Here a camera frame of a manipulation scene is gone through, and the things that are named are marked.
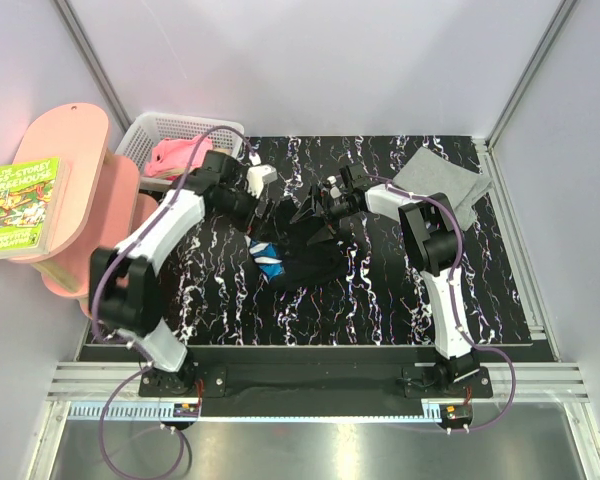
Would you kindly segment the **black t shirt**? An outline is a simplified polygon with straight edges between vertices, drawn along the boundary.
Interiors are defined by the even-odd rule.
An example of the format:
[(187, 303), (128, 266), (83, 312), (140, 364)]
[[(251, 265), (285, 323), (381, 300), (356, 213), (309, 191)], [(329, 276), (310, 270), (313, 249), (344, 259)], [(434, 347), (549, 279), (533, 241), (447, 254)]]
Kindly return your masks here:
[[(252, 260), (271, 288), (278, 291), (320, 286), (345, 276), (348, 271), (348, 261), (339, 244), (343, 240), (340, 229), (333, 240), (308, 245), (311, 221), (290, 223), (301, 204), (296, 205), (290, 199), (275, 202), (273, 214), (265, 225), (254, 233), (245, 232)], [(361, 197), (352, 194), (349, 216), (365, 210)]]

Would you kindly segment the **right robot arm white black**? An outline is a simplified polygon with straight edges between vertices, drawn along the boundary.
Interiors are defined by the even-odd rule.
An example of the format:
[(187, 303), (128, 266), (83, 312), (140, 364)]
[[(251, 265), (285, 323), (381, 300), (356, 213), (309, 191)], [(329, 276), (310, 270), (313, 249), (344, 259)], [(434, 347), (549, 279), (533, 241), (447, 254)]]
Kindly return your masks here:
[(369, 175), (356, 164), (314, 185), (291, 217), (308, 228), (307, 244), (332, 239), (341, 219), (360, 212), (400, 224), (409, 266), (424, 280), (434, 321), (437, 360), (430, 383), (446, 396), (466, 389), (480, 368), (470, 338), (461, 288), (463, 234), (443, 193), (413, 193), (395, 181)]

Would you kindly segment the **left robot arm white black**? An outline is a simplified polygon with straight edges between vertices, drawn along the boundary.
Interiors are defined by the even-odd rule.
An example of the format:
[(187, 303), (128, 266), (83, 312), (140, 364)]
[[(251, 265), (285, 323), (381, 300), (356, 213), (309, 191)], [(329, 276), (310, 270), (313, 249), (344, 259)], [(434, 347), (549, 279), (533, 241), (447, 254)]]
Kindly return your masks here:
[(205, 154), (200, 167), (177, 177), (138, 229), (115, 247), (92, 253), (88, 298), (94, 337), (101, 337), (100, 324), (114, 330), (162, 371), (161, 384), (170, 393), (188, 394), (196, 372), (185, 365), (187, 348), (164, 319), (160, 270), (181, 239), (209, 213), (227, 216), (253, 237), (250, 229), (260, 197), (276, 178), (276, 169), (261, 164), (255, 153), (244, 164), (214, 150)]

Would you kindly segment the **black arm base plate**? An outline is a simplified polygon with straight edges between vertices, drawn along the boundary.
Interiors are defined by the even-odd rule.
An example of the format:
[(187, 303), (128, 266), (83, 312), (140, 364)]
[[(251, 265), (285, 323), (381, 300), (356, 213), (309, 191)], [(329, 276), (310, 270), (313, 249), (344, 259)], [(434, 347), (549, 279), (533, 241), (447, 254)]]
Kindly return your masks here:
[(453, 381), (431, 347), (192, 347), (182, 373), (145, 374), (139, 394), (200, 395), (206, 418), (407, 417), (423, 414), (424, 400), (492, 398), (478, 359), (460, 366)]

